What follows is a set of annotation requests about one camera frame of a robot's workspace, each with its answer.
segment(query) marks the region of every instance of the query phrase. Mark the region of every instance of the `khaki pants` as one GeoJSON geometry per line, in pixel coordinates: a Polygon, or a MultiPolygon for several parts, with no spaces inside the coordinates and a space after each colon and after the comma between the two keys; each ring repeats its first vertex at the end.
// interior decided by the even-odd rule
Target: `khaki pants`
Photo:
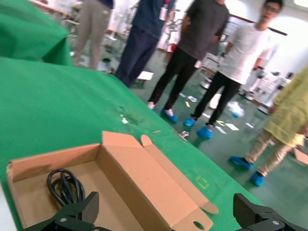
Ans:
{"type": "Polygon", "coordinates": [[[86,0],[83,3],[77,45],[74,53],[74,65],[78,66],[82,51],[91,39],[89,68],[97,70],[101,59],[101,42],[108,28],[111,9],[99,0],[86,0]]]}
{"type": "Polygon", "coordinates": [[[285,145],[276,139],[271,133],[264,130],[254,146],[245,156],[245,159],[249,163],[254,163],[259,158],[259,156],[262,155],[268,146],[269,141],[273,141],[275,143],[275,151],[270,154],[263,166],[258,169],[258,172],[260,172],[263,176],[267,176],[268,172],[272,171],[285,158],[287,153],[292,150],[291,147],[285,145]]]}

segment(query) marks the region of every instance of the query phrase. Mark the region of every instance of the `coiled cable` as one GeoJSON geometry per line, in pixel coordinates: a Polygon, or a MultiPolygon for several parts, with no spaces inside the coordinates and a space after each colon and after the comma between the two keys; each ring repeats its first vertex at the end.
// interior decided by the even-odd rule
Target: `coiled cable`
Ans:
{"type": "Polygon", "coordinates": [[[82,202],[85,199],[85,190],[82,184],[72,172],[66,169],[52,171],[47,177],[47,186],[61,206],[82,202]],[[60,178],[52,182],[53,175],[59,172],[60,178]]]}

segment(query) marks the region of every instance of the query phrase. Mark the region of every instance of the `black pants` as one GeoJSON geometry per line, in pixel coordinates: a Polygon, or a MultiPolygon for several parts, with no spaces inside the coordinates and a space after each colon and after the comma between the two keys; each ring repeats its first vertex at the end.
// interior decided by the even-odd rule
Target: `black pants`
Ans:
{"type": "Polygon", "coordinates": [[[144,70],[156,49],[158,41],[158,38],[136,26],[131,28],[127,45],[115,74],[127,87],[130,87],[144,70]]]}
{"type": "Polygon", "coordinates": [[[218,118],[222,114],[229,100],[232,99],[232,97],[238,92],[238,90],[241,87],[240,83],[229,79],[220,72],[217,72],[217,74],[214,76],[209,89],[206,91],[203,99],[199,102],[198,106],[195,109],[194,114],[192,114],[192,117],[198,119],[202,115],[207,104],[211,101],[211,99],[214,97],[214,95],[221,87],[224,87],[224,90],[221,94],[218,106],[216,110],[213,112],[208,122],[208,124],[214,125],[216,120],[218,120],[218,118]]]}
{"type": "Polygon", "coordinates": [[[164,107],[165,110],[169,110],[170,108],[172,108],[180,92],[183,90],[185,84],[197,70],[197,68],[194,67],[197,61],[197,59],[191,57],[180,48],[177,48],[172,54],[166,72],[163,74],[163,76],[161,76],[160,80],[158,81],[152,93],[152,96],[149,99],[149,102],[157,103],[159,98],[163,94],[167,84],[176,74],[178,74],[177,80],[175,81],[169,99],[164,107]]]}

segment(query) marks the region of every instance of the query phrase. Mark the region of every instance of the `person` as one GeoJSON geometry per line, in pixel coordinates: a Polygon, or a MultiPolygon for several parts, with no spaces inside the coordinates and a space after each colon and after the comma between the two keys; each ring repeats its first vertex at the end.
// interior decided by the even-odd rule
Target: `person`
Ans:
{"type": "Polygon", "coordinates": [[[184,122],[186,126],[193,126],[217,91],[224,87],[217,108],[209,122],[197,131],[200,137],[212,138],[214,124],[228,101],[238,92],[240,86],[246,83],[252,69],[257,68],[264,59],[268,59],[271,55],[272,39],[268,26],[277,17],[282,7],[282,0],[266,0],[262,6],[259,21],[256,24],[239,26],[230,36],[225,58],[218,67],[218,72],[209,89],[197,105],[191,118],[184,122]]]}
{"type": "Polygon", "coordinates": [[[80,63],[82,51],[91,39],[89,68],[97,70],[101,59],[101,42],[108,28],[113,0],[85,0],[81,10],[77,45],[74,51],[74,65],[80,63]]]}
{"type": "Polygon", "coordinates": [[[167,84],[178,74],[169,99],[162,110],[167,119],[177,123],[178,118],[173,113],[172,106],[187,81],[201,67],[211,42],[218,42],[228,19],[229,10],[225,0],[195,0],[192,3],[183,20],[178,47],[148,101],[150,109],[154,109],[167,84]]]}
{"type": "Polygon", "coordinates": [[[176,0],[141,0],[115,76],[128,88],[153,55],[176,0]]]}
{"type": "Polygon", "coordinates": [[[269,109],[272,115],[258,140],[245,157],[232,156],[230,160],[246,169],[262,155],[270,140],[275,143],[274,152],[254,173],[251,181],[261,186],[265,177],[308,135],[308,66],[274,99],[269,109]]]}

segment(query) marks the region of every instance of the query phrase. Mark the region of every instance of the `green tablecloth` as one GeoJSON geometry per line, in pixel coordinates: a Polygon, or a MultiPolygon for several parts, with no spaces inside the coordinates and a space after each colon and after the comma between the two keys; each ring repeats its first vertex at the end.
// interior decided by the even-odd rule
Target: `green tablecloth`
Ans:
{"type": "MultiPolygon", "coordinates": [[[[0,58],[0,180],[9,160],[101,141],[101,131],[148,135],[219,208],[213,231],[232,231],[234,193],[258,200],[189,142],[118,79],[88,69],[0,58]],[[121,122],[123,115],[128,124],[121,122]]],[[[4,185],[11,208],[12,201],[4,185]]]]}
{"type": "Polygon", "coordinates": [[[72,65],[66,30],[28,0],[0,1],[0,56],[72,65]]]}

